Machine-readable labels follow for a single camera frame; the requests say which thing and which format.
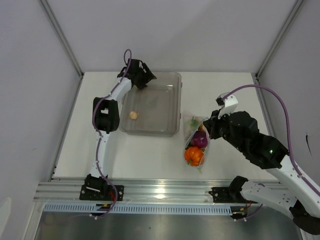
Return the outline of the purple toy onion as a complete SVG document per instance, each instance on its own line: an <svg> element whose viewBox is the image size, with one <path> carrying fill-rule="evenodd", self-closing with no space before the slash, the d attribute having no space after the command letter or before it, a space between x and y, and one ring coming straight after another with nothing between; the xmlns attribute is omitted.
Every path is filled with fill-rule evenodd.
<svg viewBox="0 0 320 240"><path fill-rule="evenodd" d="M190 143L192 146L200 149L206 148L209 144L206 132L204 130L197 130L192 136Z"/></svg>

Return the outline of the white toy garlic bulb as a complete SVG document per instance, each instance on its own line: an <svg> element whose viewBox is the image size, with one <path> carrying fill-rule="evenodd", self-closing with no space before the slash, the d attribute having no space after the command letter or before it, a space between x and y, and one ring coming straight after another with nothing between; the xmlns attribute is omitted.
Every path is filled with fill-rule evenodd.
<svg viewBox="0 0 320 240"><path fill-rule="evenodd" d="M138 116L139 116L139 113L136 112L136 111L131 111L131 112L129 113L129 118L130 118L131 120L136 120L136 119L138 118Z"/></svg>

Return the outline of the clear zip top bag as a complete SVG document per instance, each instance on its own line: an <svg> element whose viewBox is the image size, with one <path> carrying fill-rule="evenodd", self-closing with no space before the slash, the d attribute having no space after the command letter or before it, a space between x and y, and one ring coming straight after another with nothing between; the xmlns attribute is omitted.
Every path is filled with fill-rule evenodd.
<svg viewBox="0 0 320 240"><path fill-rule="evenodd" d="M184 150L183 160L191 168L202 174L210 149L210 135L205 127L208 117L194 115L191 112L182 113Z"/></svg>

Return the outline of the white toy radish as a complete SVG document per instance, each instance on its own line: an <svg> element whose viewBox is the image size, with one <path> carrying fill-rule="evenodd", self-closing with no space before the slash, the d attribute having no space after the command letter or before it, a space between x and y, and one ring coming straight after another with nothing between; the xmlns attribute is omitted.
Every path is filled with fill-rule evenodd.
<svg viewBox="0 0 320 240"><path fill-rule="evenodd" d="M198 129L200 127L200 125L203 122L203 118L199 117L199 116L192 116L189 120L188 120L188 126L191 129Z"/></svg>

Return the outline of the orange toy pumpkin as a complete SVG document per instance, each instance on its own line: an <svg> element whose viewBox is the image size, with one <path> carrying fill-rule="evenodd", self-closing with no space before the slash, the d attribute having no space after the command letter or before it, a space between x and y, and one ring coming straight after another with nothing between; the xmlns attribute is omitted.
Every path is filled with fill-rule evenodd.
<svg viewBox="0 0 320 240"><path fill-rule="evenodd" d="M188 165L192 167L199 167L204 163L205 155L200 148L191 146L184 151L184 159Z"/></svg>

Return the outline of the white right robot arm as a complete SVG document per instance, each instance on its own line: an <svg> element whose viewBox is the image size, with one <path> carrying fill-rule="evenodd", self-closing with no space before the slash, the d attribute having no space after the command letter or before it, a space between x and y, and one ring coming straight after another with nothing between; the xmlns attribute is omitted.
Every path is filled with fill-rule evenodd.
<svg viewBox="0 0 320 240"><path fill-rule="evenodd" d="M249 179L236 176L227 187L228 198L234 203L252 201L277 210L301 230L320 233L320 188L310 187L312 180L299 176L292 166L288 149L275 137L260 133L258 122L247 112L239 111L218 117L212 112L203 125L212 140L223 138L253 165L277 178L286 191L273 190Z"/></svg>

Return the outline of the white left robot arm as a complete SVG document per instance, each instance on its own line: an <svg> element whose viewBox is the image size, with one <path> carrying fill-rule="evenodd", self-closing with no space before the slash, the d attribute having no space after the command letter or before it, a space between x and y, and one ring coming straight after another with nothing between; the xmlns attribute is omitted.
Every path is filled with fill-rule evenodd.
<svg viewBox="0 0 320 240"><path fill-rule="evenodd" d="M139 59L129 59L126 66L117 75L116 85L105 97L95 97L93 100L92 125L96 131L96 150L94 161L84 186L97 200L108 196L108 174L106 170L107 155L111 152L111 140L120 125L118 102L133 87L142 90L157 77L146 63Z"/></svg>

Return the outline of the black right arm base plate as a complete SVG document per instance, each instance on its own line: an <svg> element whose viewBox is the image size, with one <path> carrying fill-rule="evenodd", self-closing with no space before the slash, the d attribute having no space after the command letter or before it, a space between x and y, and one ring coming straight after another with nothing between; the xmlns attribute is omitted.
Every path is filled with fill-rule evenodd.
<svg viewBox="0 0 320 240"><path fill-rule="evenodd" d="M257 204L256 201L245 199L241 195L243 188L229 188L229 187L212 187L208 194L212 196L214 203L231 203L231 204L245 204L253 203Z"/></svg>

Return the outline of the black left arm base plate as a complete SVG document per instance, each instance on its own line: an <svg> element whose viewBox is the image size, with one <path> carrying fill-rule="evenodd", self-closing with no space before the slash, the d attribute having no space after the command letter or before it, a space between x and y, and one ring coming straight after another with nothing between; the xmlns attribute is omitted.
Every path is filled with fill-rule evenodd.
<svg viewBox="0 0 320 240"><path fill-rule="evenodd" d="M115 197L116 192L110 185L104 190L98 190L83 185L79 194L79 199L81 201L113 201Z"/></svg>

